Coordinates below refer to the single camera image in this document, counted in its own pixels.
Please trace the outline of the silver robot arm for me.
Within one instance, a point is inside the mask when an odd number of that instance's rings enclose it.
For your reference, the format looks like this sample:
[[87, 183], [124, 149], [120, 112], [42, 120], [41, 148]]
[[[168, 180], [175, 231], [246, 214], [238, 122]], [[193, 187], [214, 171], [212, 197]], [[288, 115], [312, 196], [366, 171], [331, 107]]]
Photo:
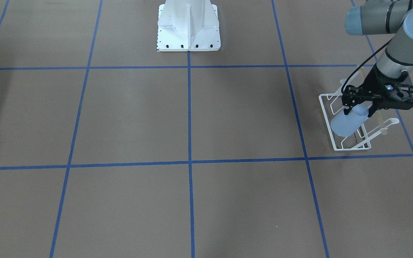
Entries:
[[366, 101], [372, 102], [368, 117], [381, 109], [413, 108], [413, 0], [367, 0], [348, 11], [345, 30], [350, 35], [393, 37], [381, 47], [384, 52], [360, 86], [342, 86], [344, 114]]

